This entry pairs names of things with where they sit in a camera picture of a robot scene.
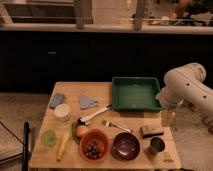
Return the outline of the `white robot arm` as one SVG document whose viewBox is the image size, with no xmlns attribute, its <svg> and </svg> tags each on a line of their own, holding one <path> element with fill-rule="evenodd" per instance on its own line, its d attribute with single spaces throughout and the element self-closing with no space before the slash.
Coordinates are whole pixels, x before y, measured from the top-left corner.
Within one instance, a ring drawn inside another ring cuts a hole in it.
<svg viewBox="0 0 213 171">
<path fill-rule="evenodd" d="M 206 70 L 199 63 L 189 63 L 173 68 L 164 75 L 165 86 L 156 95 L 164 110 L 174 110 L 184 101 L 198 107 L 203 113 L 203 122 L 213 135 L 213 89 L 203 81 Z"/>
</svg>

